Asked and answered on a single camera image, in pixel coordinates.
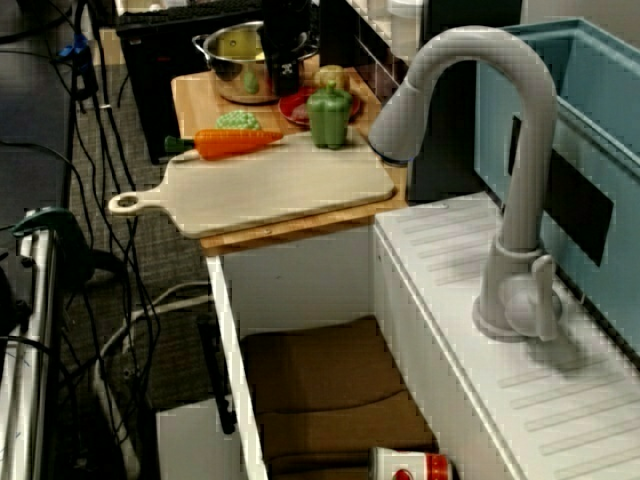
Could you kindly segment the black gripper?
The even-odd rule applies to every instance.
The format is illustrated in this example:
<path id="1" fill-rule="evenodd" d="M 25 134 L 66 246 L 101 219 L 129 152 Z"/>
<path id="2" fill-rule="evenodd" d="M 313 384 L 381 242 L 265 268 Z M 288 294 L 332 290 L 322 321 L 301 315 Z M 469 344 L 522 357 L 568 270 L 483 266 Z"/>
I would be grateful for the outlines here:
<path id="1" fill-rule="evenodd" d="M 288 96 L 300 88 L 300 62 L 289 61 L 299 58 L 306 47 L 307 32 L 259 30 L 262 49 L 267 63 L 273 63 L 272 87 L 276 96 Z"/>

